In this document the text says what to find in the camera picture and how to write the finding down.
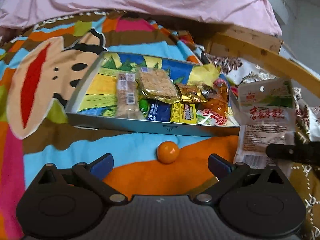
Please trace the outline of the gold cake snack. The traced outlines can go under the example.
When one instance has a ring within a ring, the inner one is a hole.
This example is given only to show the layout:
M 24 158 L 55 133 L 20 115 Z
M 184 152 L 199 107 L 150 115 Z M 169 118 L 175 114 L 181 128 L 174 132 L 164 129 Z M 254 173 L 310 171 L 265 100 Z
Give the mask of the gold cake snack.
M 177 83 L 181 96 L 181 103 L 205 103 L 208 102 L 207 85 L 196 84 L 196 85 L 185 85 Z

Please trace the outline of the pink bed sheet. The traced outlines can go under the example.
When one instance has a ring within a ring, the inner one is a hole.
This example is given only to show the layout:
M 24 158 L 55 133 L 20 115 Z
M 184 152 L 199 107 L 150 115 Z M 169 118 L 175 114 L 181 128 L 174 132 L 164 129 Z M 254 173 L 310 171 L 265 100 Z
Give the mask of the pink bed sheet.
M 1 27 L 24 29 L 58 16 L 96 9 L 231 23 L 268 35 L 282 34 L 268 0 L 1 0 Z

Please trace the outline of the wooden bed frame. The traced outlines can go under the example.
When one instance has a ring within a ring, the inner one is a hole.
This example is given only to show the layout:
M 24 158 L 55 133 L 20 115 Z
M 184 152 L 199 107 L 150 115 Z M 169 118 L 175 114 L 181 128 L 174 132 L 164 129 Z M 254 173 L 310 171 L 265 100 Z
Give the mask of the wooden bed frame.
M 282 40 L 233 24 L 206 24 L 208 53 L 242 57 L 272 74 L 290 77 L 319 97 L 319 77 L 301 63 L 279 55 Z

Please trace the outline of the orange ball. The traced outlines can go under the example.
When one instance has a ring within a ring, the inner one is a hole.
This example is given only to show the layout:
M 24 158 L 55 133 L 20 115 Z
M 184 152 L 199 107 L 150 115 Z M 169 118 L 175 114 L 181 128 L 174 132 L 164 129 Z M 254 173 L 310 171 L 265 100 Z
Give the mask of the orange ball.
M 178 158 L 180 149 L 176 143 L 172 141 L 165 141 L 157 147 L 156 154 L 160 163 L 171 164 Z

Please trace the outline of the orange snack bag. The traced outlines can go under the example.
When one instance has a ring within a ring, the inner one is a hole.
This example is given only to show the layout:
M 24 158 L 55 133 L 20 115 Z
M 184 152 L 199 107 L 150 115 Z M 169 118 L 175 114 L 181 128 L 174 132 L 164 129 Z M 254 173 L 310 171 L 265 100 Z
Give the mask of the orange snack bag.
M 196 117 L 197 124 L 223 126 L 228 121 L 229 95 L 224 82 L 214 83 L 212 86 L 202 84 L 201 94 L 207 100 L 199 104 Z

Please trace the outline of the rice crisp bar packet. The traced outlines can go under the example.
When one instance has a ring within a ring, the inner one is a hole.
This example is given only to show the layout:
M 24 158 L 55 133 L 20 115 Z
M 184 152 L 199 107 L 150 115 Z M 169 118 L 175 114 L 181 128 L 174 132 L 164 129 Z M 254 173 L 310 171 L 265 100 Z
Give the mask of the rice crisp bar packet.
M 140 94 L 167 104 L 180 101 L 179 92 L 167 72 L 162 69 L 140 67 L 137 70 Z

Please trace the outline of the blue long snack packet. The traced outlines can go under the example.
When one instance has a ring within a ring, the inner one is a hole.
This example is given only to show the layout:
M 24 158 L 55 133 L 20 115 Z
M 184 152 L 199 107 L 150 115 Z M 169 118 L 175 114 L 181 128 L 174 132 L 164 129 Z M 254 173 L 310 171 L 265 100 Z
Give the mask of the blue long snack packet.
M 149 121 L 169 122 L 171 105 L 158 100 L 150 101 L 150 109 L 146 119 Z

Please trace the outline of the colourful cartoon monkey blanket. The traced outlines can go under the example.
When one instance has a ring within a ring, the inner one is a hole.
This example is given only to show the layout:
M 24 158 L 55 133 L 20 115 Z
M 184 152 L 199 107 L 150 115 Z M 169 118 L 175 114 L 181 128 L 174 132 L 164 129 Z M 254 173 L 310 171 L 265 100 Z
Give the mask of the colourful cartoon monkey blanket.
M 63 81 L 36 93 L 28 88 L 18 96 L 26 101 L 22 113 L 37 110 L 40 118 L 35 132 L 18 139 L 8 122 L 7 97 L 12 85 L 32 85 L 45 72 L 32 66 L 35 74 L 18 77 L 18 66 L 34 49 L 53 41 L 60 48 L 88 41 L 87 32 L 102 33 L 106 46 L 156 46 L 165 57 L 181 56 L 195 61 L 191 54 L 197 43 L 207 48 L 207 23 L 188 19 L 151 16 L 118 11 L 95 11 L 53 18 L 23 31 L 15 31 L 16 40 L 1 46 L 1 239 L 20 239 L 15 209 L 25 192 L 26 178 L 33 177 L 47 162 L 70 167 L 110 152 L 116 169 L 106 182 L 130 196 L 132 194 L 196 194 L 214 184 L 207 169 L 210 152 L 231 160 L 236 152 L 237 136 L 196 138 L 148 133 L 126 133 L 109 129 L 81 129 L 71 126 L 65 105 L 73 87 L 83 77 L 88 64 L 63 72 Z M 171 164 L 160 163 L 157 147 L 165 142 L 177 144 L 180 154 Z

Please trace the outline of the dinosaur print tray box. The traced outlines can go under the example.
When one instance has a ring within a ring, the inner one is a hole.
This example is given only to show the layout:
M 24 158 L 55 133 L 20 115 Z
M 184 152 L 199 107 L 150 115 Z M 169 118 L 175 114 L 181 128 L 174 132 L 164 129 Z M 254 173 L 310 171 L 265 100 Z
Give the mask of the dinosaur print tray box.
M 70 125 L 80 128 L 110 129 L 125 132 L 188 135 L 197 137 L 224 137 L 239 134 L 239 126 L 179 124 L 172 122 L 124 119 L 78 113 L 77 110 L 80 106 L 81 100 L 84 97 L 85 92 L 94 76 L 98 73 L 99 64 L 102 63 L 103 55 L 104 53 L 101 53 L 94 61 L 66 104 L 65 111 Z

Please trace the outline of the yellow green snack bar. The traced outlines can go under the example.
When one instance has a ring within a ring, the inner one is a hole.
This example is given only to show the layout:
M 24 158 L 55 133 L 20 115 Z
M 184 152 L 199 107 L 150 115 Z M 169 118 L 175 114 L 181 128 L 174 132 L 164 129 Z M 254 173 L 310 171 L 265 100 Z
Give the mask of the yellow green snack bar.
M 196 124 L 196 106 L 192 103 L 174 103 L 171 106 L 170 122 Z

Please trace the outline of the clear beige snack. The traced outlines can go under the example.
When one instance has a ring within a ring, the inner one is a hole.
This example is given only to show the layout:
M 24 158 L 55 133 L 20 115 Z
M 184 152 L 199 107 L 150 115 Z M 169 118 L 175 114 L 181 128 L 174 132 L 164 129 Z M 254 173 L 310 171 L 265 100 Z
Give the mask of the clear beige snack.
M 144 120 L 139 108 L 138 88 L 134 73 L 119 73 L 117 76 L 117 110 L 116 117 Z

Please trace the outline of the white air conditioner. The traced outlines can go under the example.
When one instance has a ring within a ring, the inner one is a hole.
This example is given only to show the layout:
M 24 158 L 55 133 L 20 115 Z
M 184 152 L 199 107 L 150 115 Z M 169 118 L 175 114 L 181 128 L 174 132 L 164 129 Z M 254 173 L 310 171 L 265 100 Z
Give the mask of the white air conditioner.
M 272 5 L 274 14 L 280 25 L 287 25 L 289 22 L 289 12 L 284 0 L 269 0 Z

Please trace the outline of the white green pickle packet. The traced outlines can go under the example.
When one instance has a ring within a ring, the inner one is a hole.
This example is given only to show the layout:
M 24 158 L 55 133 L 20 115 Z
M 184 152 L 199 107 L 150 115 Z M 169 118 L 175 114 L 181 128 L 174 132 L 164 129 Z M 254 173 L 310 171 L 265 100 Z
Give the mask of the white green pickle packet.
M 291 80 L 275 78 L 238 87 L 239 141 L 234 162 L 251 168 L 271 163 L 269 144 L 293 145 L 296 110 Z

